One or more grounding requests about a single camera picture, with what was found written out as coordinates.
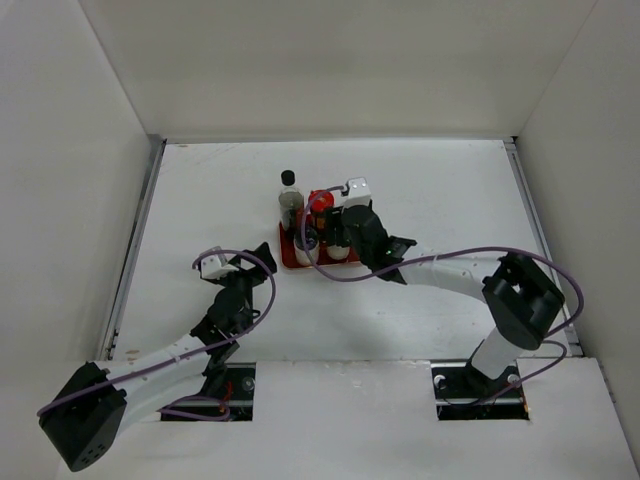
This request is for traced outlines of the salt grinder black clear top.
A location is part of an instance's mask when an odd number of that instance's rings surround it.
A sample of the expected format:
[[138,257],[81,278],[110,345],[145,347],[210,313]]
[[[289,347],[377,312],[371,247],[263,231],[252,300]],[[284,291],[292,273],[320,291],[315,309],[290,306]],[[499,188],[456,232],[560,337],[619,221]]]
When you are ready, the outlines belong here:
[[345,260],[350,253],[350,241],[341,220],[332,222],[326,230],[327,254],[332,260]]

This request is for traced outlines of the red lid sauce jar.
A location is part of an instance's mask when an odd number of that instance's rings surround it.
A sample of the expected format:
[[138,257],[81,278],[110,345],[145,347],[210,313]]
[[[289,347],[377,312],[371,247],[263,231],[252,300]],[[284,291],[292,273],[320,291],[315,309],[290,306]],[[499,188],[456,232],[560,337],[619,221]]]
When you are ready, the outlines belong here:
[[322,193],[320,190],[311,190],[309,193],[310,213],[308,220],[317,230],[326,226],[327,212],[334,207],[334,196],[331,192]]

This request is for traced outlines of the white shaker black knob lid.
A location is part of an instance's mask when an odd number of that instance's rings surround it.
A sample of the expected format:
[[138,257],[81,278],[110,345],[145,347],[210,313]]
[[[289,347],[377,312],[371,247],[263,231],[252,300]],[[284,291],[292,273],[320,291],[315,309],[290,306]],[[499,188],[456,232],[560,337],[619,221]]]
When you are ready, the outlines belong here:
[[310,267],[319,259],[320,242],[316,229],[306,225],[296,231],[294,236],[294,253],[296,261],[302,267]]

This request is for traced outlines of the soy sauce bottle red label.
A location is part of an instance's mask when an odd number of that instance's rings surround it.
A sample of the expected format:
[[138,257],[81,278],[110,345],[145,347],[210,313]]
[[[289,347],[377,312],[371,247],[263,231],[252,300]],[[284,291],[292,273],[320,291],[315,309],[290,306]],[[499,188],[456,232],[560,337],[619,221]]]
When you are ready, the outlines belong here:
[[283,170],[280,178],[282,183],[278,195],[280,224],[285,233],[291,234],[298,228],[304,209],[304,196],[296,186],[296,176],[292,170]]

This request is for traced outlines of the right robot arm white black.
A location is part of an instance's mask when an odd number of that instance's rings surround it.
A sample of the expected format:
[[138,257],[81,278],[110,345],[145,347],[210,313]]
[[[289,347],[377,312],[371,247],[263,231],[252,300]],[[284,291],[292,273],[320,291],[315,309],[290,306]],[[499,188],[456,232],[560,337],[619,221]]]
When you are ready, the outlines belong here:
[[470,253],[439,254],[417,241],[387,233],[369,206],[338,214],[339,238],[380,280],[433,287],[483,303],[494,327],[466,364],[464,384],[489,394],[524,352],[537,350],[565,304],[565,296],[528,252],[510,250],[493,260]]

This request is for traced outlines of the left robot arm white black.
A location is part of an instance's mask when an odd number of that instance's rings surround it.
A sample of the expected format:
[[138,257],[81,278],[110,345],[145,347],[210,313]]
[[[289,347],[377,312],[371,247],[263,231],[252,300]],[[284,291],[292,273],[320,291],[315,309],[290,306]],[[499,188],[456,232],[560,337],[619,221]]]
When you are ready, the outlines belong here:
[[192,264],[201,280],[218,286],[203,318],[169,345],[135,360],[79,367],[38,413],[39,426],[72,472],[98,461],[125,429],[189,398],[214,398],[224,387],[227,360],[239,339],[266,316],[253,291],[275,283],[268,243],[254,250],[215,247]]

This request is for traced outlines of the red lacquer tray gold emblem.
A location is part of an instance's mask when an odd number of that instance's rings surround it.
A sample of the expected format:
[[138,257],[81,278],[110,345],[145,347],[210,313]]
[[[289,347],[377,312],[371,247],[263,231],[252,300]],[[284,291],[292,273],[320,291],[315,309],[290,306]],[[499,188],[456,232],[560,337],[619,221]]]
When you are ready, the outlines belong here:
[[[281,263],[284,267],[289,269],[307,268],[307,267],[302,267],[301,265],[298,264],[295,258],[295,253],[294,253],[294,236],[296,231],[300,229],[301,220],[302,220],[302,215],[299,220],[298,228],[295,230],[295,232],[291,234],[285,233],[281,224],[279,224],[279,244],[280,244]],[[316,231],[318,233],[319,242],[320,242],[319,259],[317,261],[317,263],[320,266],[330,266],[330,265],[339,265],[339,264],[357,264],[359,262],[359,259],[354,252],[350,252],[349,256],[345,260],[341,260],[341,261],[332,260],[327,254],[327,246],[325,242],[325,228],[322,230],[316,229]]]

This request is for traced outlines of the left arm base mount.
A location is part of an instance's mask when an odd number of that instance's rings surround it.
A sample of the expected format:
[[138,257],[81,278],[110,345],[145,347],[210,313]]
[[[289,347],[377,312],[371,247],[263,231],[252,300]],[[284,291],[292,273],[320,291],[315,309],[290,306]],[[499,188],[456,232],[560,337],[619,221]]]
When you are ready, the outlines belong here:
[[160,411],[163,422],[253,420],[255,363],[231,363],[207,377],[201,390]]

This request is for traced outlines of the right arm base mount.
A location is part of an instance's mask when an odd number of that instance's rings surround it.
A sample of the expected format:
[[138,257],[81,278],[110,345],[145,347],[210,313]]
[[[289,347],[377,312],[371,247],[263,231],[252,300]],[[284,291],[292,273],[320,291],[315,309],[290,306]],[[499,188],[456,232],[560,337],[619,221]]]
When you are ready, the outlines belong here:
[[529,413],[515,363],[496,380],[464,362],[431,364],[436,414],[441,421],[528,420]]

